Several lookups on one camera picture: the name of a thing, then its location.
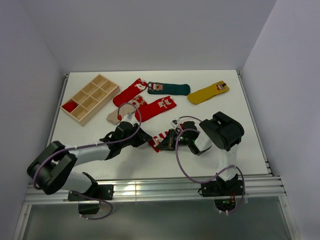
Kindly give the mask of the red sock with santa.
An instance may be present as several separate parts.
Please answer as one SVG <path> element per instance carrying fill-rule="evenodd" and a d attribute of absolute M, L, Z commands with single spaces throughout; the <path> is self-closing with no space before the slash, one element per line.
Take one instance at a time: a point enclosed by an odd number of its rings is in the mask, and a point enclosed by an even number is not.
<path fill-rule="evenodd" d="M 68 113 L 71 113 L 73 110 L 77 108 L 77 103 L 74 102 L 73 100 L 63 104 L 61 107 L 66 110 Z"/>

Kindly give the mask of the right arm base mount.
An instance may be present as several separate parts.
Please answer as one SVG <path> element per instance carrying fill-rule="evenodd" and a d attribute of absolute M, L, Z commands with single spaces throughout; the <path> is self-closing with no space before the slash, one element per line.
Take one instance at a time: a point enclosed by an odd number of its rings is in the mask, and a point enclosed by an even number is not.
<path fill-rule="evenodd" d="M 244 184 L 238 179 L 228 181 L 217 179 L 203 183 L 197 192 L 204 198 L 214 198 L 214 205 L 218 212 L 225 215 L 229 215 L 239 206 L 236 197 L 241 197 L 239 203 L 242 203 L 245 198 Z"/>

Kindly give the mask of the red sock upper left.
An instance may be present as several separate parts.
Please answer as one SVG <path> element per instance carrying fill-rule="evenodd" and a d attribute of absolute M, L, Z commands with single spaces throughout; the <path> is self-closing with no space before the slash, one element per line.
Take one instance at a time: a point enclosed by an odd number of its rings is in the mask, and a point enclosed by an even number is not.
<path fill-rule="evenodd" d="M 116 107 L 119 107 L 121 104 L 127 103 L 128 101 L 135 98 L 137 95 L 143 92 L 147 88 L 147 86 L 148 83 L 146 81 L 138 78 L 129 87 L 115 96 L 112 102 Z"/>

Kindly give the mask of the wooden compartment tray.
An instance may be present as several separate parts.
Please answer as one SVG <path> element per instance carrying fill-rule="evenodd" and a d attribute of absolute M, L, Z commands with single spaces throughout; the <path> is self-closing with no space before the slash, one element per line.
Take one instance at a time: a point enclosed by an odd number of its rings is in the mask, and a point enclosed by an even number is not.
<path fill-rule="evenodd" d="M 120 92 L 120 86 L 105 76 L 98 74 L 65 103 L 74 101 L 77 107 L 71 113 L 60 109 L 81 126 L 91 120 L 106 104 Z"/>

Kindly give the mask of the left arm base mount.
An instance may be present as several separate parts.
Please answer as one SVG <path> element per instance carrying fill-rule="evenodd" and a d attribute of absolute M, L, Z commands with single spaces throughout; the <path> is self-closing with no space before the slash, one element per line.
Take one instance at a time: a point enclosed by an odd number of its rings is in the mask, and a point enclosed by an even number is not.
<path fill-rule="evenodd" d="M 109 202 L 109 200 L 113 199 L 113 194 L 113 184 L 98 184 L 91 187 L 85 193 L 69 191 L 67 200 L 69 202 L 79 202 L 78 213 L 82 218 L 88 220 L 101 220 L 110 216 L 113 212 L 114 207 Z M 107 206 L 106 214 L 94 217 L 94 215 L 96 215 L 104 206 Z"/>

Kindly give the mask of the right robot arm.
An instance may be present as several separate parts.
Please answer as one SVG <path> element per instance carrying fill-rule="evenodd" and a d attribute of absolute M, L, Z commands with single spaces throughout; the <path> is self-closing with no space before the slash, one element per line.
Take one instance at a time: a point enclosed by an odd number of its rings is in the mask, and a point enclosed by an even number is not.
<path fill-rule="evenodd" d="M 175 152 L 176 161 L 183 175 L 190 181 L 197 184 L 207 184 L 216 180 L 216 189 L 222 195 L 229 194 L 234 183 L 239 181 L 239 176 L 243 176 L 237 166 L 238 146 L 245 134 L 243 126 L 230 116 L 219 111 L 211 119 L 199 120 L 198 126 L 194 121 L 185 121 L 181 119 L 185 116 L 173 120 L 173 128 L 168 130 L 165 138 L 156 145 L 160 151 Z M 221 152 L 221 158 L 218 161 L 217 173 L 208 180 L 199 181 L 187 174 L 179 159 L 178 149 L 180 146 L 187 146 L 196 156 L 200 156 L 212 146 L 218 148 Z"/>

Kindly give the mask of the red white striped sock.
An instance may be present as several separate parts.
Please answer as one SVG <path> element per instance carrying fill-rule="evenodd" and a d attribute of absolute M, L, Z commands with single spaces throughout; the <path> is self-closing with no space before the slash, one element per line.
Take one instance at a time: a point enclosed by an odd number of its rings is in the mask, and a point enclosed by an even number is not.
<path fill-rule="evenodd" d="M 162 142 L 165 137 L 168 135 L 168 131 L 165 131 L 165 132 L 162 132 L 162 133 L 159 133 L 158 135 L 154 136 L 152 138 L 152 140 L 150 140 L 148 143 L 149 145 L 152 147 L 152 149 L 156 152 L 156 153 L 159 153 L 161 151 L 165 151 L 165 150 L 158 150 L 157 149 L 157 145 Z"/>

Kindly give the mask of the beige sock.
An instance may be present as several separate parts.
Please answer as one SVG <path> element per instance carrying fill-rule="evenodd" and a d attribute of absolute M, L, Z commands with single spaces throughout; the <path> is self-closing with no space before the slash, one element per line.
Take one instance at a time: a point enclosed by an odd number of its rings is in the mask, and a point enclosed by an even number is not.
<path fill-rule="evenodd" d="M 137 107 L 138 109 L 141 109 L 142 107 L 147 105 L 147 102 L 145 99 L 138 95 L 132 100 L 130 100 L 128 103 L 132 104 L 125 104 L 122 107 L 114 110 L 113 112 L 109 113 L 106 120 L 113 124 L 117 125 L 126 115 L 128 114 L 134 114 Z"/>

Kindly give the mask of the dark green sock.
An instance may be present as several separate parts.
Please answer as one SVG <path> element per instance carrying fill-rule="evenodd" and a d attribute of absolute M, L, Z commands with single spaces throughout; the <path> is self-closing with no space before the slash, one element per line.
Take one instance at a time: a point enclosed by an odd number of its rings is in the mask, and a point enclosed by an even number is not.
<path fill-rule="evenodd" d="M 187 96 L 191 92 L 188 84 L 172 84 L 161 82 L 149 82 L 147 92 L 151 95 Z"/>

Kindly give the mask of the yellow sock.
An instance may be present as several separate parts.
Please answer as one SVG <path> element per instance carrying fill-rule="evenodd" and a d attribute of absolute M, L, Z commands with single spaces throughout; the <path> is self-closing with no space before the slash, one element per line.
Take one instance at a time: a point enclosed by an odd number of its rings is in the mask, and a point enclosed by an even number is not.
<path fill-rule="evenodd" d="M 226 93 L 229 89 L 230 88 L 224 81 L 218 81 L 210 86 L 190 93 L 187 96 L 187 99 L 191 104 L 198 105 L 217 95 Z"/>

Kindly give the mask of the aluminium front rail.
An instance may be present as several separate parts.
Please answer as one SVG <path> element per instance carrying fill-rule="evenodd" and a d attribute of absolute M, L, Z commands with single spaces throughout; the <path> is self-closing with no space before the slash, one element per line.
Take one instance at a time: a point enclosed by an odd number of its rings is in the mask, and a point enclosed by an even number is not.
<path fill-rule="evenodd" d="M 186 178 L 116 180 L 99 181 L 99 185 L 113 185 L 112 203 L 149 202 L 149 201 L 184 201 L 204 199 L 199 193 L 200 184 Z M 25 205 L 69 204 L 69 192 L 59 190 L 52 195 L 27 187 L 23 203 Z M 245 178 L 245 196 L 282 197 L 287 193 L 279 176 Z"/>

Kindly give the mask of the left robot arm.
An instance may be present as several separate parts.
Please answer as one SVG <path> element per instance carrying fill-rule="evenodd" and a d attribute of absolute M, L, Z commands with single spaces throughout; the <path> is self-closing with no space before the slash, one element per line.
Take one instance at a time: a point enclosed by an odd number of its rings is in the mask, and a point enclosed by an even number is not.
<path fill-rule="evenodd" d="M 86 200 L 104 195 L 98 182 L 86 172 L 74 172 L 74 167 L 93 161 L 110 160 L 125 147 L 137 148 L 152 137 L 139 124 L 122 121 L 114 131 L 95 143 L 67 147 L 60 141 L 51 142 L 28 166 L 26 172 L 36 189 L 46 195 L 68 190 Z"/>

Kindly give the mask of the red sock centre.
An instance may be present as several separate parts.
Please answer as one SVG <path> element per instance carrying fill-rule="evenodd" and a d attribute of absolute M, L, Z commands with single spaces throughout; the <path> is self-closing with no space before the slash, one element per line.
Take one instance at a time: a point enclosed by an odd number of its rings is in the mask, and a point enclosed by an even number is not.
<path fill-rule="evenodd" d="M 175 108 L 177 104 L 170 96 L 162 97 L 154 102 L 144 105 L 135 112 L 134 116 L 137 121 L 142 123 L 168 110 Z"/>

